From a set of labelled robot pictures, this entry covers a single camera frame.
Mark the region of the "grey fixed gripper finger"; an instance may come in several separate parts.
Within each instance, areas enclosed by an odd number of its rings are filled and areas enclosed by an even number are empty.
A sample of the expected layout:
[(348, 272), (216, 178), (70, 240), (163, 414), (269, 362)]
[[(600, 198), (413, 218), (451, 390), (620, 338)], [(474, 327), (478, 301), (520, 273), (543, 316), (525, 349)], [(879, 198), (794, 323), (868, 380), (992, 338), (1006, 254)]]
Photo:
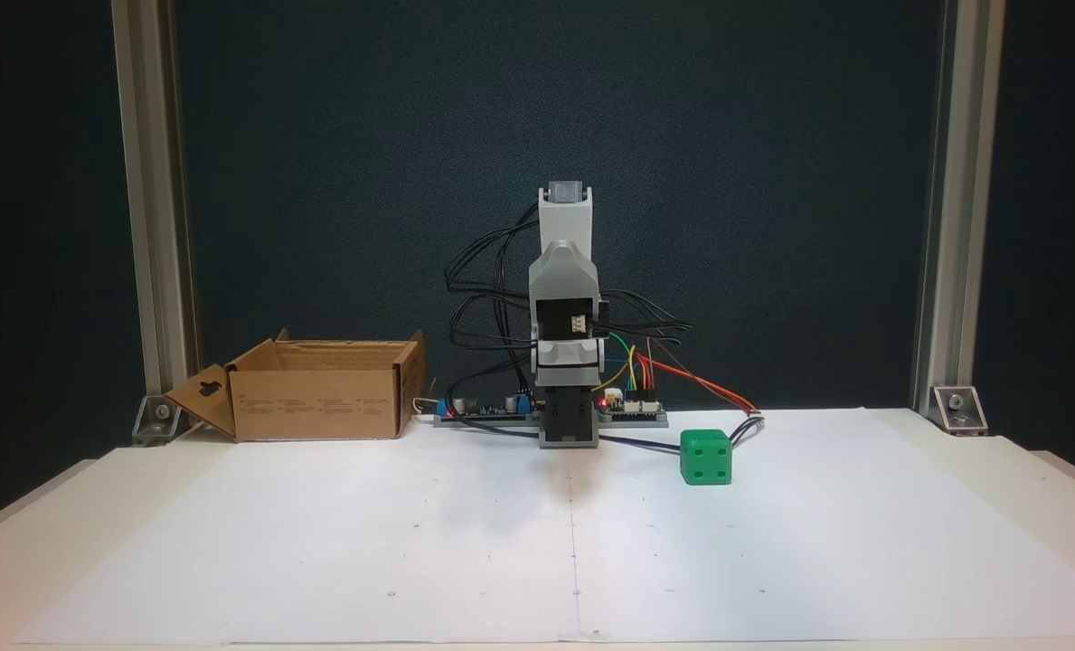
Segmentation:
[(596, 265), (590, 256), (583, 254), (577, 243), (570, 240), (551, 241), (538, 256), (538, 259), (530, 264), (530, 272), (540, 272), (547, 267), (582, 269), (586, 272), (596, 272)]

